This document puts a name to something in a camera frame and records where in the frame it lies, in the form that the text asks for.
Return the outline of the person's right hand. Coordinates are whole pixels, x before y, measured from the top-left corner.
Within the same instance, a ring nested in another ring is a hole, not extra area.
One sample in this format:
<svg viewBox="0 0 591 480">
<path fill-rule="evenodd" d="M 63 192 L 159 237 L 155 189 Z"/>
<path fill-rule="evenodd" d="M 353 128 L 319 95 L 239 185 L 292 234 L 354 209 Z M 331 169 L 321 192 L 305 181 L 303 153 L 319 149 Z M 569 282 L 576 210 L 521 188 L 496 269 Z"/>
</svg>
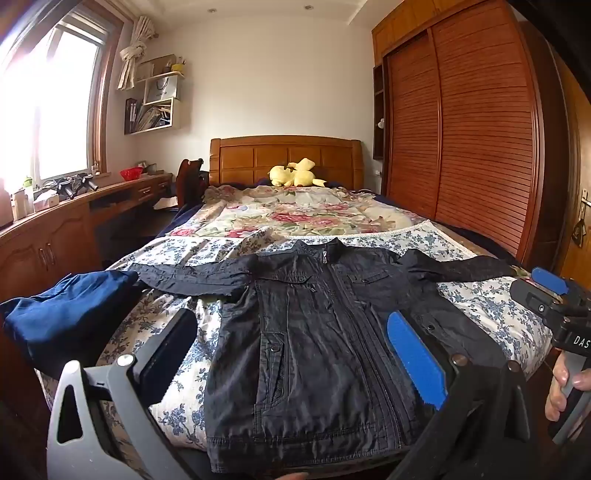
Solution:
<svg viewBox="0 0 591 480">
<path fill-rule="evenodd" d="M 570 372 L 566 366 L 566 355 L 561 352 L 553 368 L 553 378 L 545 402 L 545 416 L 551 422 L 557 422 L 565 411 L 567 399 L 564 390 L 570 381 Z M 582 370 L 574 376 L 572 385 L 575 389 L 587 392 L 591 389 L 591 371 Z"/>
</svg>

